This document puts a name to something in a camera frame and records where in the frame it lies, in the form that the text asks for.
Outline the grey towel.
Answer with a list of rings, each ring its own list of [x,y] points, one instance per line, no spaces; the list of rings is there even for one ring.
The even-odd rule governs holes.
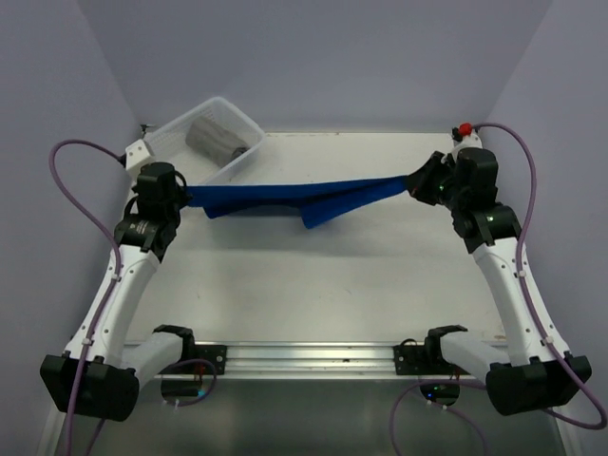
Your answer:
[[[249,149],[249,145],[234,132],[203,117],[192,122],[185,143],[219,167],[228,165]]]

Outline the blue towel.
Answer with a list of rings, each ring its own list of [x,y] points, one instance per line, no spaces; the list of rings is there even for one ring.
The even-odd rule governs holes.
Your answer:
[[[298,210],[304,226],[312,229],[408,190],[406,175],[301,184],[197,185],[188,189],[187,205],[202,209],[210,219],[262,206],[287,207]]]

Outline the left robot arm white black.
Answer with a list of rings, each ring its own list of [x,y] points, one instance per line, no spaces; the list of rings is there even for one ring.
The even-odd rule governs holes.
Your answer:
[[[100,290],[60,355],[47,355],[42,380],[61,412],[124,421],[142,387],[164,369],[188,372],[198,351],[192,330],[163,324],[139,347],[124,351],[134,313],[158,271],[191,199],[185,179],[167,162],[144,166],[134,197],[113,234],[113,254]]]

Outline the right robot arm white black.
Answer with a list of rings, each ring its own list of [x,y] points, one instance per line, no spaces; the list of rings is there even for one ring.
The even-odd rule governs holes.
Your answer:
[[[453,365],[483,382],[494,409],[508,416],[567,404],[592,373],[575,356],[544,307],[523,247],[513,209],[497,200],[499,165],[486,149],[456,155],[433,153],[408,177],[416,200],[448,209],[457,235],[481,270],[506,335],[505,352],[460,325],[431,329],[423,360],[434,372]]]

